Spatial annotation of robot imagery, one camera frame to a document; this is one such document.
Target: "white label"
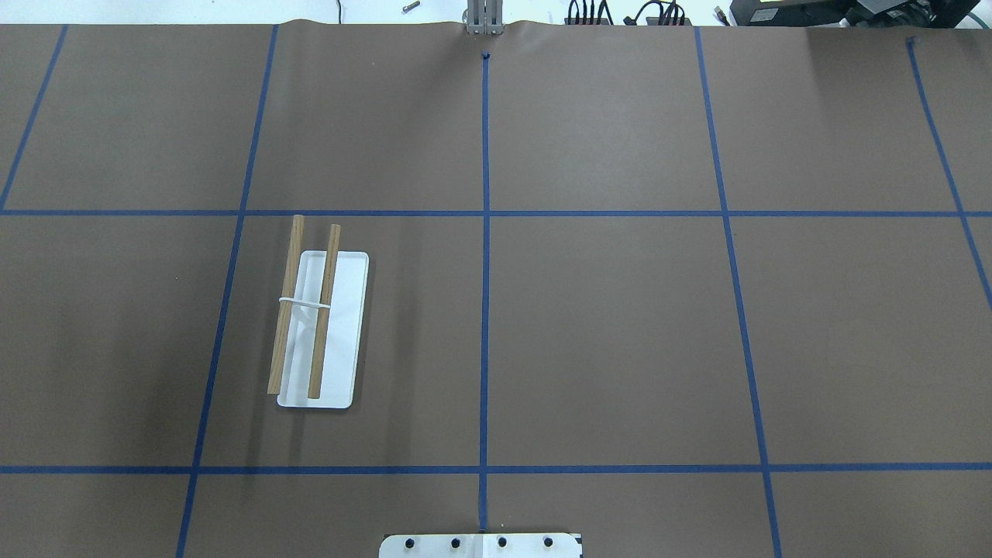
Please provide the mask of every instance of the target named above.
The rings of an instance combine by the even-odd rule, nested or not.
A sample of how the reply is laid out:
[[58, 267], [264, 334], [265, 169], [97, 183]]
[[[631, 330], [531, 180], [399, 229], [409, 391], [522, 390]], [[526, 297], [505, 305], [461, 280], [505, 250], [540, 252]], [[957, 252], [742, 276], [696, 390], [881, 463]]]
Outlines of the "white label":
[[775, 19], [775, 14], [779, 13], [778, 8], [765, 8], [764, 10], [755, 10], [751, 14], [751, 21], [749, 23], [758, 23], [762, 21], [772, 21]]

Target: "horizontal blue line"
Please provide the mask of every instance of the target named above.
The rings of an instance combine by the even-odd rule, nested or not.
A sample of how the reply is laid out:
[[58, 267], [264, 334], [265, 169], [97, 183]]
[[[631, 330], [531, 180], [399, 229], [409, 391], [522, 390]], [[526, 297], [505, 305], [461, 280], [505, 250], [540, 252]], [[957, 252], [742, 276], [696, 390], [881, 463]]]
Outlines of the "horizontal blue line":
[[809, 463], [769, 465], [772, 473], [842, 473], [853, 471], [992, 471], [992, 462], [956, 463]]
[[[381, 216], [381, 217], [992, 217], [992, 211], [846, 211], [791, 209], [659, 210], [459, 210], [459, 209], [248, 209], [246, 216]], [[238, 209], [0, 209], [10, 216], [238, 216]]]
[[[992, 462], [893, 462], [770, 464], [772, 473], [857, 471], [992, 471]], [[475, 465], [200, 467], [200, 475], [477, 475]], [[604, 475], [761, 473], [761, 465], [491, 465], [489, 475]], [[0, 475], [189, 475], [192, 467], [3, 465]]]
[[0, 465], [0, 475], [189, 475], [192, 467]]
[[491, 465], [490, 475], [761, 473], [760, 465]]

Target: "white bracket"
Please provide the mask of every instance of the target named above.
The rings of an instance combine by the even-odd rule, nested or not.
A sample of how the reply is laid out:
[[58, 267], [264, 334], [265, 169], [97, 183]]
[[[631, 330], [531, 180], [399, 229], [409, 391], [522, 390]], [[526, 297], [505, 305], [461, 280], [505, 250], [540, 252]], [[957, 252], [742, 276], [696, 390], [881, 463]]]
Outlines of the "white bracket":
[[477, 533], [390, 535], [379, 558], [582, 558], [582, 535]]
[[469, 35], [503, 35], [503, 0], [468, 0], [465, 15]]

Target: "blue grid line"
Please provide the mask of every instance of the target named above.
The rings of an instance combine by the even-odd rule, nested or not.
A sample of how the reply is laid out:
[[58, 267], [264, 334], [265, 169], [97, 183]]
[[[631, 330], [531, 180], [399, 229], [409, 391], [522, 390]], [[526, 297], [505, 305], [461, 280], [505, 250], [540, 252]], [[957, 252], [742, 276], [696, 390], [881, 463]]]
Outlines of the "blue grid line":
[[[772, 473], [848, 473], [899, 471], [992, 471], [992, 462], [891, 462], [769, 464]], [[200, 476], [360, 476], [478, 475], [475, 465], [371, 466], [200, 466]], [[677, 475], [762, 473], [758, 464], [708, 465], [490, 465], [488, 475]], [[190, 475], [193, 467], [3, 465], [0, 475]]]
[[[8, 216], [238, 216], [240, 209], [0, 209]], [[371, 217], [992, 217], [992, 211], [817, 209], [246, 209], [245, 216]]]
[[210, 403], [213, 399], [213, 385], [217, 377], [217, 364], [220, 361], [220, 347], [224, 340], [224, 328], [227, 324], [227, 308], [231, 299], [231, 287], [234, 284], [234, 270], [238, 261], [238, 250], [241, 247], [241, 232], [244, 229], [245, 210], [248, 207], [248, 195], [251, 192], [251, 179], [255, 166], [255, 154], [258, 151], [258, 138], [262, 132], [262, 118], [265, 115], [265, 99], [269, 91], [269, 76], [272, 73], [272, 60], [276, 52], [276, 39], [279, 36], [279, 25], [272, 26], [272, 36], [269, 39], [269, 54], [266, 57], [265, 73], [262, 76], [262, 91], [259, 94], [258, 110], [255, 115], [255, 129], [252, 132], [251, 148], [248, 152], [248, 164], [245, 168], [244, 186], [241, 192], [241, 206], [238, 210], [238, 221], [234, 227], [234, 240], [231, 242], [231, 256], [227, 264], [227, 278], [224, 280], [224, 294], [220, 302], [220, 315], [217, 318], [217, 332], [213, 342], [213, 355], [210, 357], [210, 370], [206, 378], [206, 388], [203, 391], [203, 406], [200, 409], [199, 427], [196, 431], [196, 443], [193, 448], [192, 472], [189, 474], [189, 485], [186, 489], [186, 504], [183, 508], [183, 521], [180, 524], [179, 540], [176, 544], [176, 557], [182, 558], [186, 552], [186, 536], [189, 533], [189, 521], [192, 517], [193, 501], [196, 496], [196, 482], [200, 459], [203, 455], [203, 440], [206, 437], [206, 423], [210, 416]]
[[10, 196], [11, 187], [14, 186], [14, 178], [17, 177], [17, 168], [21, 166], [21, 157], [24, 155], [24, 149], [28, 146], [28, 138], [31, 136], [31, 130], [35, 127], [35, 119], [38, 118], [38, 111], [42, 108], [45, 91], [48, 90], [49, 82], [52, 80], [52, 73], [56, 70], [56, 62], [59, 61], [59, 54], [62, 52], [66, 33], [68, 33], [68, 25], [63, 25], [62, 31], [59, 33], [59, 40], [56, 41], [56, 48], [52, 51], [52, 59], [49, 61], [49, 67], [45, 70], [45, 78], [42, 79], [42, 86], [38, 89], [38, 96], [35, 97], [35, 104], [31, 107], [31, 115], [28, 116], [28, 123], [24, 126], [24, 133], [21, 134], [21, 143], [18, 144], [17, 152], [14, 154], [14, 161], [10, 164], [10, 171], [7, 173], [7, 182], [4, 183], [3, 192], [0, 193], [0, 209], [3, 209], [7, 205], [7, 197]]
[[479, 532], [489, 522], [489, 52], [482, 52], [482, 324], [479, 365]]
[[920, 104], [924, 108], [924, 115], [927, 117], [927, 125], [930, 126], [930, 135], [933, 136], [933, 145], [940, 157], [940, 164], [943, 166], [943, 175], [947, 178], [947, 186], [950, 194], [954, 197], [954, 205], [957, 207], [957, 214], [961, 218], [961, 227], [964, 229], [964, 237], [968, 241], [968, 249], [971, 250], [971, 258], [975, 262], [975, 269], [978, 271], [978, 279], [982, 283], [985, 291], [985, 301], [992, 309], [992, 288], [989, 287], [988, 276], [985, 275], [985, 267], [982, 265], [982, 258], [978, 255], [978, 247], [975, 245], [975, 237], [971, 234], [971, 226], [968, 224], [968, 217], [964, 214], [964, 204], [961, 202], [961, 195], [957, 191], [957, 184], [954, 182], [954, 175], [950, 172], [950, 163], [947, 162], [947, 155], [943, 150], [943, 143], [940, 141], [940, 134], [936, 131], [936, 123], [933, 121], [933, 114], [930, 112], [930, 103], [927, 101], [927, 92], [924, 89], [924, 81], [920, 76], [920, 66], [917, 64], [916, 37], [909, 37], [906, 40], [906, 52], [910, 56], [910, 66], [913, 68], [913, 79], [917, 83], [917, 93], [920, 94]]
[[727, 213], [727, 193], [723, 185], [723, 170], [720, 166], [720, 151], [716, 142], [716, 125], [713, 122], [713, 107], [709, 97], [709, 83], [706, 79], [706, 61], [702, 50], [702, 35], [695, 31], [695, 51], [699, 61], [699, 80], [702, 83], [702, 99], [706, 108], [706, 125], [709, 128], [709, 147], [713, 155], [713, 172], [716, 176], [716, 189], [720, 195], [720, 209], [723, 215], [723, 235], [727, 242], [727, 258], [730, 263], [730, 277], [734, 285], [734, 300], [737, 304], [737, 323], [740, 326], [741, 346], [744, 350], [744, 365], [747, 369], [748, 389], [751, 392], [751, 412], [754, 415], [754, 430], [758, 438], [758, 455], [761, 459], [761, 476], [765, 485], [765, 504], [768, 507], [768, 523], [772, 535], [772, 549], [775, 558], [782, 558], [782, 541], [779, 537], [779, 520], [775, 512], [775, 493], [772, 490], [772, 474], [768, 467], [768, 448], [765, 444], [765, 426], [761, 419], [761, 404], [758, 401], [758, 382], [754, 375], [754, 361], [751, 358], [751, 340], [747, 331], [747, 316], [744, 313], [744, 298], [741, 296], [740, 275], [737, 270], [737, 254], [734, 251], [734, 234], [730, 228], [730, 215]]

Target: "wooden stick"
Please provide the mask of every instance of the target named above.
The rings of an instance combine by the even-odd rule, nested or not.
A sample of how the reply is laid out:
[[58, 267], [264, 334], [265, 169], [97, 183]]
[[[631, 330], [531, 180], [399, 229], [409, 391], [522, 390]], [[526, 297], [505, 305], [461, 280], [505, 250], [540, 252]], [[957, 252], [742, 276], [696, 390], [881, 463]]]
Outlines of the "wooden stick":
[[[334, 271], [337, 269], [337, 246], [341, 242], [341, 225], [330, 226], [327, 241], [327, 259], [323, 260], [323, 281], [320, 283], [320, 303], [330, 305], [334, 291]], [[330, 310], [318, 308], [316, 311], [316, 337], [313, 339], [313, 359], [310, 362], [310, 389], [307, 398], [320, 399], [320, 384], [323, 382], [323, 353], [327, 349], [327, 324]]]
[[[290, 232], [290, 251], [286, 254], [286, 274], [283, 275], [283, 297], [293, 297], [297, 290], [297, 274], [300, 273], [300, 252], [304, 245], [304, 217], [293, 215], [293, 231]], [[286, 343], [290, 334], [290, 315], [293, 303], [279, 303], [279, 320], [276, 321], [276, 342], [272, 345], [272, 368], [269, 370], [269, 394], [279, 393], [283, 387], [283, 366], [286, 364]]]

